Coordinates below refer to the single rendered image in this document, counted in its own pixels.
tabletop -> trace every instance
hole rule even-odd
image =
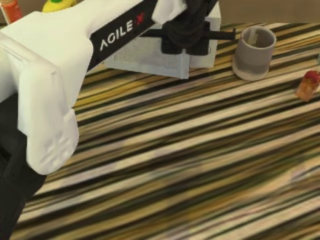
[[[254,24],[224,25],[240,32]],[[265,79],[236,77],[237,41],[190,78],[87,76],[74,156],[28,202],[13,240],[320,238],[320,24],[260,24],[277,44]]]

yellow toy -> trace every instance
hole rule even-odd
[[[77,0],[48,0],[42,9],[44,13],[57,12],[63,9],[73,7],[77,4]]]

beige wall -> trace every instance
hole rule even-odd
[[[46,0],[19,0],[25,14],[40,11],[45,2]],[[224,23],[320,22],[320,0],[219,0],[219,2]]]

robotic arm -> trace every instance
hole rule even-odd
[[[163,32],[147,32],[154,23],[172,23],[167,29],[172,44],[180,44],[176,49],[206,54],[193,48],[202,31],[192,33],[193,45],[186,44],[191,36],[185,31],[176,33],[191,26],[195,14],[203,16],[196,21],[200,29],[216,3],[85,0],[58,12],[33,12],[0,30],[1,240],[10,238],[26,201],[46,175],[74,153],[79,132],[72,107],[87,71],[142,34],[163,37]],[[234,39],[235,33],[206,32],[204,38]]]

orange object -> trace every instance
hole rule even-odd
[[[297,88],[295,95],[308,102],[313,97],[320,84],[320,72],[308,71]]]
[[[0,3],[2,13],[8,24],[12,24],[23,17],[18,0],[0,0]]]

